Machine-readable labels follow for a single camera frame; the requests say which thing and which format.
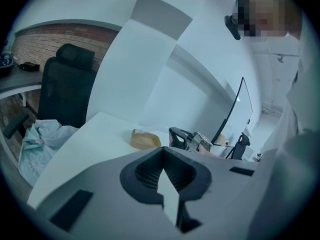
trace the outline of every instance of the chair headrest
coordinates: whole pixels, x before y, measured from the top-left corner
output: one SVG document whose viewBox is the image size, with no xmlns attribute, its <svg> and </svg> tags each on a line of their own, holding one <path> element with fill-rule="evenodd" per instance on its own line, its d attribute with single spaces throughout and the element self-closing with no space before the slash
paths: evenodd
<svg viewBox="0 0 320 240">
<path fill-rule="evenodd" d="M 95 52 L 71 43 L 65 43 L 56 51 L 56 58 L 64 63 L 91 69 L 94 64 Z"/>
</svg>

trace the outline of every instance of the chair armrest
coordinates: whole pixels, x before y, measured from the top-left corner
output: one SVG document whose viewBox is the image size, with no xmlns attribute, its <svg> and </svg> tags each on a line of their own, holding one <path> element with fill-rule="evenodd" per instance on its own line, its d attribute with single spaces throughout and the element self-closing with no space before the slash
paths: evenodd
<svg viewBox="0 0 320 240">
<path fill-rule="evenodd" d="M 22 113 L 20 115 L 17 115 L 14 119 L 12 119 L 8 125 L 4 128 L 3 130 L 3 135 L 10 139 L 12 137 L 12 135 L 14 135 L 14 133 L 16 131 L 24 127 L 24 122 L 29 118 L 29 115 L 27 113 Z"/>
</svg>

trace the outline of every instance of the light blue cloth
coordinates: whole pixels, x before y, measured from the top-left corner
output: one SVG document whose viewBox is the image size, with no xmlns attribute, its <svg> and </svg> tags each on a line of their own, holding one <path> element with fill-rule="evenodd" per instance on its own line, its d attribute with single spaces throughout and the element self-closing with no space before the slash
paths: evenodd
<svg viewBox="0 0 320 240">
<path fill-rule="evenodd" d="M 36 120 L 26 130 L 18 167 L 21 176 L 32 187 L 56 152 L 77 130 L 62 126 L 57 120 Z"/>
</svg>

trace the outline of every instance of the ceiling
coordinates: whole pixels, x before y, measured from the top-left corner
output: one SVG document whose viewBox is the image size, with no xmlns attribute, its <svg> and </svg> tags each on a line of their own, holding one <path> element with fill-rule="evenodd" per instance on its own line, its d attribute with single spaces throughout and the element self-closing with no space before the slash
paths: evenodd
<svg viewBox="0 0 320 240">
<path fill-rule="evenodd" d="M 219 0 L 230 14 L 236 0 Z M 281 114 L 286 93 L 298 70 L 299 42 L 292 36 L 251 42 L 260 75 L 262 110 Z"/>
</svg>

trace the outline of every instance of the floor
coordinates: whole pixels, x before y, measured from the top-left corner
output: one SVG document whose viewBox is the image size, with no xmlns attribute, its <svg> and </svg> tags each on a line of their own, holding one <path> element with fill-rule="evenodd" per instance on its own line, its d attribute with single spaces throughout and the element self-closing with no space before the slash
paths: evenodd
<svg viewBox="0 0 320 240">
<path fill-rule="evenodd" d="M 8 122 L 19 115 L 21 112 L 29 114 L 29 119 L 25 122 L 25 127 L 30 127 L 35 121 L 36 117 L 32 112 L 23 107 L 22 100 L 18 95 L 13 95 L 0 100 L 0 130 L 3 131 Z M 18 161 L 19 153 L 22 143 L 21 135 L 16 132 L 11 139 L 7 140 L 8 146 L 14 158 Z M 11 188 L 12 193 L 16 198 L 23 202 L 27 202 L 32 187 L 21 177 L 18 168 L 9 159 L 7 154 L 0 144 L 0 170 L 7 181 L 8 186 Z"/>
</svg>

